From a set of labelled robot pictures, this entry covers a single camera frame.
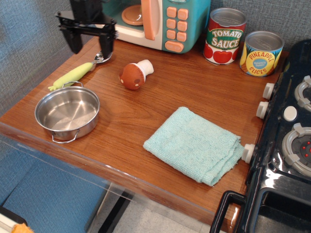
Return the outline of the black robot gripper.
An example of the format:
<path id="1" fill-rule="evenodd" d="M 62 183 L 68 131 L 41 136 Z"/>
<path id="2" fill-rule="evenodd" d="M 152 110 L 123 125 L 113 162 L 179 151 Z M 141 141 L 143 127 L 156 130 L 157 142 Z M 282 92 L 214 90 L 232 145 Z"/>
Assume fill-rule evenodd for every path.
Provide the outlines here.
<path id="1" fill-rule="evenodd" d="M 55 16 L 59 20 L 60 31 L 71 51 L 78 54 L 82 49 L 81 35 L 99 36 L 104 59 L 113 52 L 114 39 L 118 37 L 116 21 L 105 15 L 103 4 L 106 0 L 71 0 L 71 9 L 59 11 Z"/>

